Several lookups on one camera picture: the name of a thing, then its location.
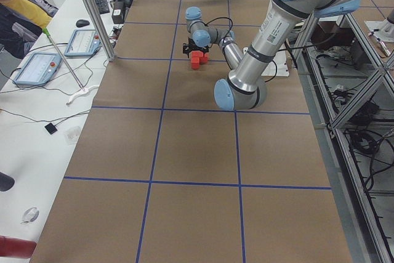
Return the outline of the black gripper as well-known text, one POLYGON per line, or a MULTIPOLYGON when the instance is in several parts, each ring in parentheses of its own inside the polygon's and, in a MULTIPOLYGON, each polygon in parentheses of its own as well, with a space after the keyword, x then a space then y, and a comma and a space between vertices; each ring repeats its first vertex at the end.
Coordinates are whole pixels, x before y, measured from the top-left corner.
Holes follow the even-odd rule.
POLYGON ((209 52, 209 47, 199 47, 196 45, 196 43, 194 42, 194 40, 192 40, 191 38, 188 38, 188 42, 187 43, 183 43, 182 45, 182 53, 186 54, 187 57, 190 56, 190 53, 193 51, 201 51, 202 53, 208 53, 209 52))

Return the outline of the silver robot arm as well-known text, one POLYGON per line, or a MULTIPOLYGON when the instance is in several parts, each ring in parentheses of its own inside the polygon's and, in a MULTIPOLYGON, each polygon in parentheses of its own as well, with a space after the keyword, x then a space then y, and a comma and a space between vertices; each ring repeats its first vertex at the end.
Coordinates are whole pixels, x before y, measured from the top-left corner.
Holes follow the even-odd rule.
POLYGON ((310 15, 332 17, 359 8, 361 0, 270 0, 267 15, 246 52, 235 43, 230 30, 203 23, 199 7, 185 12, 190 42, 199 49, 216 44, 222 50, 230 72, 214 87, 216 105, 227 111, 248 110, 260 106, 267 87, 262 73, 294 27, 310 15))

